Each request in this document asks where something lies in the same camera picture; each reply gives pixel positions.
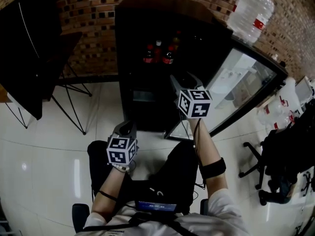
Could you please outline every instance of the black wrist strap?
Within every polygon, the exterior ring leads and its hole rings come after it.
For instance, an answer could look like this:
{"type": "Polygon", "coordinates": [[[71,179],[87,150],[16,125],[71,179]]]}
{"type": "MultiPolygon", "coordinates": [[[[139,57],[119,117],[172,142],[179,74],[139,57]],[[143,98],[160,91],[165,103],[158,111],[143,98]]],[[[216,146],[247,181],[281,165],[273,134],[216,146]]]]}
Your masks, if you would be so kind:
{"type": "Polygon", "coordinates": [[[200,173],[203,179],[219,176],[223,174],[225,170],[226,165],[223,158],[218,162],[200,167],[200,173]]]}

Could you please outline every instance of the harness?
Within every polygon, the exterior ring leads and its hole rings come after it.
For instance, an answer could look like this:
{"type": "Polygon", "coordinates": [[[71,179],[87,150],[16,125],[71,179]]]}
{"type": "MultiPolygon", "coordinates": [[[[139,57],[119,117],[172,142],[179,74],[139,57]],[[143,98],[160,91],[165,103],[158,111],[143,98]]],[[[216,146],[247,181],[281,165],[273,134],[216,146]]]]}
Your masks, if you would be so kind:
{"type": "Polygon", "coordinates": [[[197,236],[196,234],[191,233],[186,228],[182,227],[181,224],[177,221],[174,221],[177,217],[172,215],[163,215],[159,216],[157,214],[147,214],[142,212],[137,212],[133,215],[133,217],[129,220],[129,224],[124,225],[117,225],[117,226],[90,226],[84,228],[83,232],[94,232],[94,231],[110,231],[110,230],[117,230],[117,229],[125,229],[131,227],[137,227],[142,223],[148,221],[157,221],[164,225],[169,226],[170,228],[177,231],[182,236],[197,236]]]}

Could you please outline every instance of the black refrigerator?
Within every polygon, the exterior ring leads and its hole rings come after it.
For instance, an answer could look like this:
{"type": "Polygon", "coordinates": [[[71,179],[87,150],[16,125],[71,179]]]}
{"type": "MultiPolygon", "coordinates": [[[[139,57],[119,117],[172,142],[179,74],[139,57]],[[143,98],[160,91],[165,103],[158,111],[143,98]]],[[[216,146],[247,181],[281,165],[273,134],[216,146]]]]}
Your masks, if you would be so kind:
{"type": "Polygon", "coordinates": [[[212,136],[256,107],[287,77],[283,67],[234,38],[196,1],[123,0],[115,20],[124,118],[136,121],[138,130],[188,139],[188,122],[181,124],[170,75],[191,86],[189,72],[209,90],[212,104],[205,122],[212,136]],[[163,55],[175,47],[172,64],[144,62],[146,48],[156,40],[162,42],[163,55]]]}

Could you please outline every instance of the chair armrest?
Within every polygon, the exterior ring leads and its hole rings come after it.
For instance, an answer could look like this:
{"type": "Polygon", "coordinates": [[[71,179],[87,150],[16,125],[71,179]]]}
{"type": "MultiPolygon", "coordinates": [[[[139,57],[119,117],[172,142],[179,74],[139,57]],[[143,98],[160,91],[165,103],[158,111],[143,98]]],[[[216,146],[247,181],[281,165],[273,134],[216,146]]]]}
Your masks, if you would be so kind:
{"type": "Polygon", "coordinates": [[[200,202],[200,214],[207,215],[208,214],[208,199],[203,199],[200,202]]]}
{"type": "Polygon", "coordinates": [[[89,215],[90,209],[88,205],[74,204],[72,206],[72,222],[76,233],[79,233],[83,230],[89,215]]]}

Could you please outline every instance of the white shirt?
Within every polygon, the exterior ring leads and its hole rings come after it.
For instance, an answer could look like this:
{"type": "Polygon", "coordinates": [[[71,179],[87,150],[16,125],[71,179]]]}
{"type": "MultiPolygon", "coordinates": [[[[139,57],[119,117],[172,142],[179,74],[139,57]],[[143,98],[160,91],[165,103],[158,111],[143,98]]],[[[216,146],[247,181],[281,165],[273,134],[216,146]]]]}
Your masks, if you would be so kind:
{"type": "MultiPolygon", "coordinates": [[[[108,223],[97,213],[92,212],[85,227],[88,226],[114,226],[128,224],[130,218],[136,213],[135,209],[123,207],[108,223]]],[[[234,205],[227,189],[215,192],[208,202],[208,214],[192,213],[180,216],[175,221],[182,227],[198,236],[249,236],[239,209],[234,205]]],[[[156,221],[148,221],[137,227],[112,230],[118,236],[180,236],[171,227],[156,221]]],[[[77,236],[109,236],[106,231],[80,232],[77,236]]]]}

